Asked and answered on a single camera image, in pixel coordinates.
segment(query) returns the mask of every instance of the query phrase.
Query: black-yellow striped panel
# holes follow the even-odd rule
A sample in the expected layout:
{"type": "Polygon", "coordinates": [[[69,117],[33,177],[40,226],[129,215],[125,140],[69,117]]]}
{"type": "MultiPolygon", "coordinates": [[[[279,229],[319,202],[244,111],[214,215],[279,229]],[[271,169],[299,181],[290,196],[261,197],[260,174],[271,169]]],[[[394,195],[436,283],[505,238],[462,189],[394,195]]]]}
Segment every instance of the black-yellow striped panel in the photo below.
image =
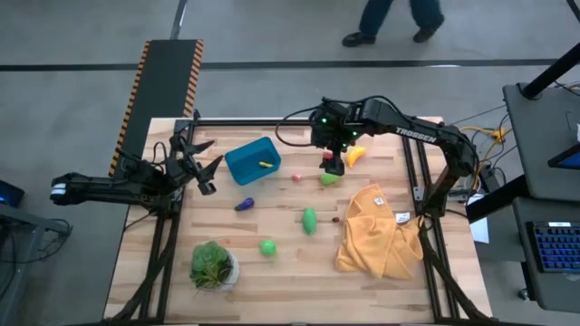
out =
{"type": "Polygon", "coordinates": [[[196,42],[196,49],[191,61],[191,73],[188,79],[188,92],[185,96],[183,116],[191,118],[193,115],[193,102],[196,99],[196,88],[198,87],[199,68],[201,68],[201,55],[203,54],[203,40],[196,42]]]}
{"type": "MultiPolygon", "coordinates": [[[[197,40],[154,40],[145,44],[117,149],[141,157],[152,118],[192,115],[202,53],[203,42],[197,40]]],[[[121,175],[120,164],[115,151],[109,176],[121,175]]]]}
{"type": "Polygon", "coordinates": [[[141,75],[143,74],[143,67],[145,66],[145,60],[147,59],[147,52],[149,51],[150,41],[145,43],[143,47],[143,53],[139,60],[139,66],[137,67],[137,75],[135,76],[135,82],[133,83],[133,87],[130,90],[129,95],[129,104],[127,104],[127,110],[125,110],[125,115],[123,116],[123,123],[121,124],[121,131],[119,131],[119,137],[117,138],[117,145],[115,146],[115,151],[112,155],[111,165],[109,166],[109,177],[112,177],[115,174],[115,169],[119,164],[119,153],[117,149],[121,149],[123,145],[123,141],[125,140],[125,135],[127,133],[127,127],[129,125],[129,119],[133,112],[133,104],[135,102],[135,98],[137,96],[137,89],[139,88],[139,83],[141,80],[141,75]]]}

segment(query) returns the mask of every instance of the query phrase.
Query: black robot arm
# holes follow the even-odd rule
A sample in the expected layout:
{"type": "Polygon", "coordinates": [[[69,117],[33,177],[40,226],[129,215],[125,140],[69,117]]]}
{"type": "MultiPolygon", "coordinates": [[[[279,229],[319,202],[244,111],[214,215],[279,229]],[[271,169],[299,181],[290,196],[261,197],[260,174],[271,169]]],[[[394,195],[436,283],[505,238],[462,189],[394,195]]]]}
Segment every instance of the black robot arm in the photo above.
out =
{"type": "Polygon", "coordinates": [[[340,154],[363,134],[394,133],[438,146],[447,166],[425,194],[421,213],[444,216],[447,194],[460,177],[472,174],[478,165],[475,148],[457,127],[405,115],[388,99],[380,98],[385,101],[368,98],[347,102],[323,98],[309,117],[312,145],[333,152],[332,158],[323,159],[321,168],[337,176],[344,174],[340,154]]]}
{"type": "Polygon", "coordinates": [[[213,141],[209,141],[190,145],[181,135],[181,131],[185,129],[190,139],[194,122],[187,121],[190,128],[175,130],[169,139],[169,155],[162,162],[151,163],[117,149],[124,171],[123,177],[87,177],[79,173],[67,173],[53,179],[51,200],[61,206],[85,201],[141,205],[150,212],[162,214],[171,209],[176,191],[194,178],[202,195],[215,193],[216,188],[210,181],[223,157],[219,156],[206,167],[202,167],[193,158],[193,155],[213,144],[213,141]]]}

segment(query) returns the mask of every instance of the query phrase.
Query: purple toy eggplant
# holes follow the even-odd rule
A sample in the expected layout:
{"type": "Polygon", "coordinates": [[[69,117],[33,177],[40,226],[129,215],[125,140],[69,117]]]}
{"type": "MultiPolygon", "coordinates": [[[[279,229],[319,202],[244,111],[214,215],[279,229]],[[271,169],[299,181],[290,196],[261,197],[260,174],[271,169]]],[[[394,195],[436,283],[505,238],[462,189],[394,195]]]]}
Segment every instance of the purple toy eggplant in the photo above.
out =
{"type": "Polygon", "coordinates": [[[241,202],[240,204],[238,204],[236,207],[234,207],[234,209],[236,211],[243,211],[243,210],[247,210],[254,207],[254,199],[247,198],[246,200],[244,200],[243,202],[241,202]]]}

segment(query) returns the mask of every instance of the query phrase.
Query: white pot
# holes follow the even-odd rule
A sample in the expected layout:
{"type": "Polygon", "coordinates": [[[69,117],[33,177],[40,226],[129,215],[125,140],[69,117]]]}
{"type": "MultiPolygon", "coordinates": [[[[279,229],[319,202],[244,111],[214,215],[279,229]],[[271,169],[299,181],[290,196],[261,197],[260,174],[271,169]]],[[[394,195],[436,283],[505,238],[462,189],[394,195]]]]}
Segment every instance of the white pot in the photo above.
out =
{"type": "Polygon", "coordinates": [[[229,262],[232,265],[232,270],[229,272],[229,276],[223,282],[223,284],[214,289],[206,289],[206,288],[199,288],[200,290],[207,291],[207,292],[229,292],[234,289],[234,285],[237,283],[237,279],[239,278],[239,262],[237,258],[232,255],[229,251],[227,251],[227,257],[229,257],[229,262]]]}

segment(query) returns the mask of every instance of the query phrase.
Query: blue bowl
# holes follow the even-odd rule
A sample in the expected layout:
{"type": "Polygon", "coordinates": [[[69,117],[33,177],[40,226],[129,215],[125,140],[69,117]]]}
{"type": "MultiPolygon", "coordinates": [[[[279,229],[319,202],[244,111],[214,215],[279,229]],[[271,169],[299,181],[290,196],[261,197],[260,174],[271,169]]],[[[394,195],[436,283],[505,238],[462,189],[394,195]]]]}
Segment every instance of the blue bowl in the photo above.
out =
{"type": "Polygon", "coordinates": [[[232,177],[240,186],[247,185],[258,178],[277,171],[280,168],[281,161],[282,159],[269,137],[252,141],[239,149],[226,153],[229,172],[231,172],[232,177]],[[272,167],[260,167],[260,162],[270,163],[272,167]]]}

